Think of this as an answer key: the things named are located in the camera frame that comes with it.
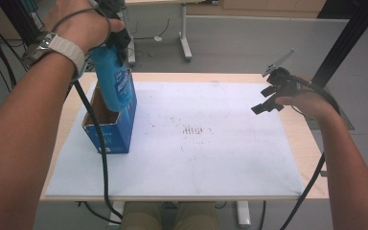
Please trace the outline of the blue plastic bottle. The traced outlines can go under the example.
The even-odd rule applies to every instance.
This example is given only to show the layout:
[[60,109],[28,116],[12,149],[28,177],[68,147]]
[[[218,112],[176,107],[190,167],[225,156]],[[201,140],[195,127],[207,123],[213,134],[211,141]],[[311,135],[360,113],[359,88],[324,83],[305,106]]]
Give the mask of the blue plastic bottle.
[[125,109],[133,99],[131,75],[120,62],[115,48],[99,47],[90,55],[106,107],[114,112]]

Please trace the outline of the person's left hand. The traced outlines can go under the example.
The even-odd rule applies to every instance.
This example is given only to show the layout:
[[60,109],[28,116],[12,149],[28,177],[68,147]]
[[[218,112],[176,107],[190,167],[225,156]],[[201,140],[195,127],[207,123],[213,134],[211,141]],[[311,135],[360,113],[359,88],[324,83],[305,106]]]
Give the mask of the person's left hand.
[[45,28],[78,45],[85,53],[105,43],[125,23],[99,15],[88,0],[57,0],[44,19]]

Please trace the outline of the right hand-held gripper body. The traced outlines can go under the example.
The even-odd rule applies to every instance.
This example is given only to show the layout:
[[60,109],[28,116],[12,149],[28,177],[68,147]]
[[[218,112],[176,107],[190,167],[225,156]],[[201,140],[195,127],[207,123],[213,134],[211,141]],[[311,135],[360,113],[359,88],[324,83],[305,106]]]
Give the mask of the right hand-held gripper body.
[[267,77],[266,81],[269,83],[269,86],[275,86],[275,93],[280,96],[292,96],[298,90],[298,84],[291,73],[286,68],[282,67],[282,64],[290,58],[294,52],[295,50],[291,48],[283,57],[268,64],[266,70],[262,73],[263,77]]

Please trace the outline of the wooden background cabinets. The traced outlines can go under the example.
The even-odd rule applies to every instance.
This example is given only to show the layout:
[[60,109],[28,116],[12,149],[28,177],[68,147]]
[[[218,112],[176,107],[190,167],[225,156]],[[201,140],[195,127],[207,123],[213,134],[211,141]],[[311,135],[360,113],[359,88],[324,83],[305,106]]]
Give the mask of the wooden background cabinets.
[[189,4],[190,15],[316,18],[327,0],[214,0]]

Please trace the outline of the white-legged background table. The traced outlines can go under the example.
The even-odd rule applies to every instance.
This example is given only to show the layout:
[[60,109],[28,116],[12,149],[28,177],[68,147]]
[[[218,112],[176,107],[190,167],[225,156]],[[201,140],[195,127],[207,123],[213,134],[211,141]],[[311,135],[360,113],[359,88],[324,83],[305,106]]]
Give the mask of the white-legged background table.
[[198,4],[205,0],[121,0],[121,11],[126,24],[130,42],[127,45],[127,62],[134,66],[136,63],[135,37],[131,28],[133,22],[138,22],[139,16],[147,19],[165,16],[171,20],[174,16],[180,19],[178,37],[181,42],[184,58],[191,60],[193,55],[187,39],[187,5]]

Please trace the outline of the person's olive trousers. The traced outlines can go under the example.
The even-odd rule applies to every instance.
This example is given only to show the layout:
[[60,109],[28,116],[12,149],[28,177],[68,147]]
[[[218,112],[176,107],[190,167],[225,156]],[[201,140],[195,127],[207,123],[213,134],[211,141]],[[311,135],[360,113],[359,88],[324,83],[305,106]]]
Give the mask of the person's olive trousers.
[[120,230],[219,230],[214,202],[180,202],[174,212],[162,202],[127,202]]

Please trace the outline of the person's right hand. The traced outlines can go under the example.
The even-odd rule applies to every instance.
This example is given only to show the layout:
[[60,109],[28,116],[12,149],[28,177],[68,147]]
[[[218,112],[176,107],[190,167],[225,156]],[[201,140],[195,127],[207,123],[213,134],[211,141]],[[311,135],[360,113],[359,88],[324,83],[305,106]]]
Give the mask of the person's right hand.
[[275,103],[296,108],[303,115],[318,123],[322,123],[332,116],[337,116],[337,112],[324,97],[307,87],[303,87],[292,96],[278,97],[275,99]]

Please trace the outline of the blue cardboard box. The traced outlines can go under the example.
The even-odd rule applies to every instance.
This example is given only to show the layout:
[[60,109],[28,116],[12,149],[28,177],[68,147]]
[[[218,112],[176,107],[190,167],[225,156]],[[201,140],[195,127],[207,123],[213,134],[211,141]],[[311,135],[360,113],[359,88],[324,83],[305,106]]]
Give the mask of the blue cardboard box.
[[105,105],[101,87],[97,84],[90,98],[90,105],[103,133],[104,149],[107,154],[128,153],[134,124],[137,97],[129,69],[123,69],[116,78],[124,77],[131,97],[126,106],[118,112]]

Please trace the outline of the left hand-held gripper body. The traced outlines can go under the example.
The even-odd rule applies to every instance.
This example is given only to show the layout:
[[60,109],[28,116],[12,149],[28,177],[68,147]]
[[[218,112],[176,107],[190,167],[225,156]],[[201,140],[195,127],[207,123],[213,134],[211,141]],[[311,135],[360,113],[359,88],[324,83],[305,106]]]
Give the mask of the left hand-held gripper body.
[[[120,0],[94,0],[98,4],[97,12],[109,19],[118,19],[121,11]],[[126,48],[130,42],[130,36],[126,28],[123,28],[119,32],[111,32],[105,45],[108,48]]]

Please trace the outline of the black metal frame post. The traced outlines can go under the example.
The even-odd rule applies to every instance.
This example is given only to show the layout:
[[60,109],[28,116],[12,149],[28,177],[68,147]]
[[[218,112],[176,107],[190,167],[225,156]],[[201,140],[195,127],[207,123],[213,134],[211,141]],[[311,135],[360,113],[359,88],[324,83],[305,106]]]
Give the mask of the black metal frame post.
[[320,87],[325,87],[367,28],[368,0],[365,0],[348,21],[311,81]]

